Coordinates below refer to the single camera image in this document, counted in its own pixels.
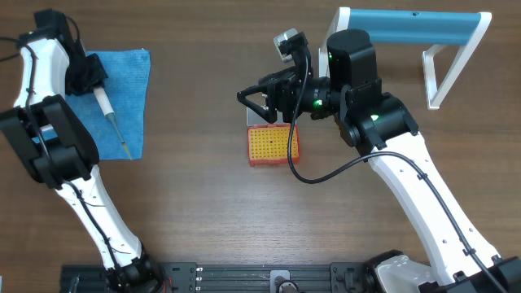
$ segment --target screwdriver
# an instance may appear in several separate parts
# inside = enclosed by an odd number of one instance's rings
[[[118,138],[120,138],[121,145],[125,149],[125,152],[129,156],[129,158],[132,159],[132,155],[130,154],[129,148],[127,147],[127,144],[123,139],[123,135],[121,135],[120,129],[117,127],[116,114],[114,114],[114,109],[112,109],[112,105],[108,100],[108,96],[107,93],[105,93],[105,89],[103,87],[95,88],[94,96],[98,100],[98,104],[101,107],[103,115],[112,124],[112,127],[114,127],[114,130],[116,131]]]

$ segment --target wooden surface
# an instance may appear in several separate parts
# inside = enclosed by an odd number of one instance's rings
[[[151,52],[142,160],[103,161],[103,182],[128,227],[162,261],[328,264],[393,248],[427,257],[392,192],[368,164],[307,186],[287,166],[250,168],[239,90],[284,68],[272,39],[304,31],[317,48],[337,7],[491,11],[492,24],[439,111],[428,111],[421,52],[377,45],[383,88],[402,99],[458,202],[503,256],[521,252],[521,2],[4,1],[0,35],[34,28],[53,7],[90,50]],[[9,53],[11,44],[0,44]],[[436,62],[439,77],[455,50]],[[0,65],[0,109],[19,91],[20,61]],[[357,153],[332,119],[299,121],[298,169],[330,172]],[[32,181],[0,138],[0,275],[5,292],[55,292],[62,264],[101,264],[71,208]]]

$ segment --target yellow perforated surface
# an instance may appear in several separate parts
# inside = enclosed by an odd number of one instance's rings
[[[248,130],[251,160],[287,159],[287,139],[290,127],[253,128]],[[293,132],[291,158],[299,157],[297,132]]]

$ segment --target yellow tip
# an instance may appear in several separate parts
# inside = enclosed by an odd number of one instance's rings
[[[132,155],[130,154],[129,148],[127,147],[127,144],[123,142],[123,148],[125,149],[127,155],[129,156],[129,159],[132,160]]]

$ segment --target blue cloth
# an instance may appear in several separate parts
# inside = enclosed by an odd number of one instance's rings
[[[133,159],[141,159],[143,151],[143,116],[150,76],[150,52],[148,50],[91,51],[98,54],[108,78],[105,92],[111,102],[118,128],[123,135]],[[98,147],[101,160],[127,160],[116,131],[103,115],[94,94],[65,97],[67,104],[87,128]],[[54,131],[46,131],[44,138],[55,137]]]

